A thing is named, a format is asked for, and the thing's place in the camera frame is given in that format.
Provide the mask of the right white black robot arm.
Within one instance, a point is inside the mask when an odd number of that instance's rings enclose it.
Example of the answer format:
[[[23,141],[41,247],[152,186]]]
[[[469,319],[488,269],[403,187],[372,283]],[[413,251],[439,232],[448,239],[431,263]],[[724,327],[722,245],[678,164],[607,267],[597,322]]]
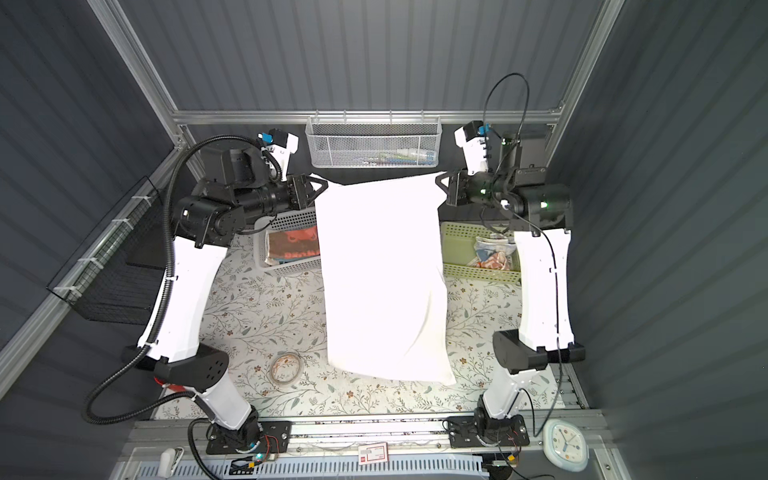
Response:
[[[545,168],[520,165],[520,144],[513,144],[509,151],[514,158],[502,161],[498,171],[489,168],[485,139],[475,137],[457,145],[465,168],[436,180],[447,204],[489,207],[509,223],[522,225],[513,233],[522,276],[522,317],[518,328],[493,335],[498,366],[478,407],[484,420],[499,423],[516,415],[521,391],[548,365],[586,357],[568,311],[573,204],[567,186],[547,183]]]

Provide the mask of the clear tape roll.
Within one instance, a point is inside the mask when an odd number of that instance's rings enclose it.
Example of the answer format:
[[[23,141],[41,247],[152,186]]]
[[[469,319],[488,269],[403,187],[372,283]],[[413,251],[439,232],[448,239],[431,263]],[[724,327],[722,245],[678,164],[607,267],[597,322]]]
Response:
[[[289,386],[296,383],[304,368],[301,356],[295,352],[285,352],[276,356],[267,373],[269,380],[276,386]]]

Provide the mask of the orange towel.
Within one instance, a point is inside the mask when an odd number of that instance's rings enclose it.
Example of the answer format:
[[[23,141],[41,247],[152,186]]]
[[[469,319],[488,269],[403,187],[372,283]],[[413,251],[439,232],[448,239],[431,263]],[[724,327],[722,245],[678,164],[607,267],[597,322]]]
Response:
[[[318,257],[313,247],[313,227],[266,234],[265,263],[270,266]]]

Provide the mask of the green perforated plastic basket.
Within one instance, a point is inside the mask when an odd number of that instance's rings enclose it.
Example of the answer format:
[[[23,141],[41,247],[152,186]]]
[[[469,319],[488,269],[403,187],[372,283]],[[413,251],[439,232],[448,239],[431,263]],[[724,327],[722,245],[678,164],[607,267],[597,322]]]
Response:
[[[519,285],[522,274],[516,252],[510,254],[507,270],[478,265],[475,244],[478,237],[491,238],[494,233],[480,224],[443,222],[440,225],[444,273],[466,280],[494,281]]]

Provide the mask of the red pencil cup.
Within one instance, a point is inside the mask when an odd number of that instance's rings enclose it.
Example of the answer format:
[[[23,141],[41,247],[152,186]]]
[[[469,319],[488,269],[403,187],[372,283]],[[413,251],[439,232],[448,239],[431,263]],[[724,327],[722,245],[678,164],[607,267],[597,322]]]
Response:
[[[182,386],[175,385],[175,384],[172,384],[172,383],[169,383],[169,382],[165,382],[165,381],[159,379],[158,377],[155,377],[154,381],[158,385],[160,385],[164,390],[167,390],[167,391],[170,391],[170,392],[179,393],[179,392],[183,392],[185,390],[185,388],[182,387]]]

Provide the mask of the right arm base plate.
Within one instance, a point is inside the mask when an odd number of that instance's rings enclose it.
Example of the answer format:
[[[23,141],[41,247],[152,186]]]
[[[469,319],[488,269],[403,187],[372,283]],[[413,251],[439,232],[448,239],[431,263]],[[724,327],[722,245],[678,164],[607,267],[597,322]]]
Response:
[[[452,416],[442,421],[453,449],[479,447],[522,448],[530,445],[528,428],[521,415],[505,419]]]

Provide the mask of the red white label card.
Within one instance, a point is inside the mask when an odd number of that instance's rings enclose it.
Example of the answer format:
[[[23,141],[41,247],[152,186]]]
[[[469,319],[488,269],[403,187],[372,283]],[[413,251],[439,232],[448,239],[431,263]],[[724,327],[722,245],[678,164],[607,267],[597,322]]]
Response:
[[[386,442],[364,444],[358,447],[358,463],[372,465],[389,461],[389,449]]]

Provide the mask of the white towel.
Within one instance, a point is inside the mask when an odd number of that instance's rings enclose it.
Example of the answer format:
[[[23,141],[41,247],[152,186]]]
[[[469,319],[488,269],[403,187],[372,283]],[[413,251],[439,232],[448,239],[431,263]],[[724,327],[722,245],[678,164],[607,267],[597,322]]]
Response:
[[[327,356],[341,370],[455,384],[433,174],[332,183],[315,203]]]

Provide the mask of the white round clock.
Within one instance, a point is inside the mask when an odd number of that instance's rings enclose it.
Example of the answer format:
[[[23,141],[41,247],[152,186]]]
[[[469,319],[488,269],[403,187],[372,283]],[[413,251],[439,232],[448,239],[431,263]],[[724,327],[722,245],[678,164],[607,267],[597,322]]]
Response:
[[[543,451],[546,458],[556,467],[578,473],[586,469],[590,454],[583,432],[575,425],[561,420],[549,419],[542,432]]]

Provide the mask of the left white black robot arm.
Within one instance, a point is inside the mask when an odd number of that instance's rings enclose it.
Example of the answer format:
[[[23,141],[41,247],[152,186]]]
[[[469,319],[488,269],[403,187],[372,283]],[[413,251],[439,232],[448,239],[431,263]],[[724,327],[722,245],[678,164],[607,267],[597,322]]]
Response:
[[[326,189],[323,180],[289,174],[297,150],[276,139],[226,150],[163,214],[164,278],[130,363],[173,388],[168,400],[191,399],[210,422],[229,431],[254,424],[257,415],[229,377],[228,354],[201,342],[204,310],[236,237],[260,220],[312,206]]]

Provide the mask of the patterned cloth in basket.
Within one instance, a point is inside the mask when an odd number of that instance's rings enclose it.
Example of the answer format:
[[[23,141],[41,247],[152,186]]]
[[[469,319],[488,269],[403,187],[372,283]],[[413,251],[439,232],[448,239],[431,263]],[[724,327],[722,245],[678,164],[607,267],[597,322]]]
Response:
[[[473,250],[474,257],[468,263],[469,267],[498,271],[515,269],[517,245],[510,237],[496,233],[477,236]]]

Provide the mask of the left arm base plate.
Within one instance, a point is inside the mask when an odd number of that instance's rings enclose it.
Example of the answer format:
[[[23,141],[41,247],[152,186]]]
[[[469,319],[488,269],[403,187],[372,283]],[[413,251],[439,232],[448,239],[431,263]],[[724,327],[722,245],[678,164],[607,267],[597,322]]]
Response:
[[[278,454],[287,451],[293,424],[289,421],[250,421],[238,430],[212,424],[205,434],[208,455]]]

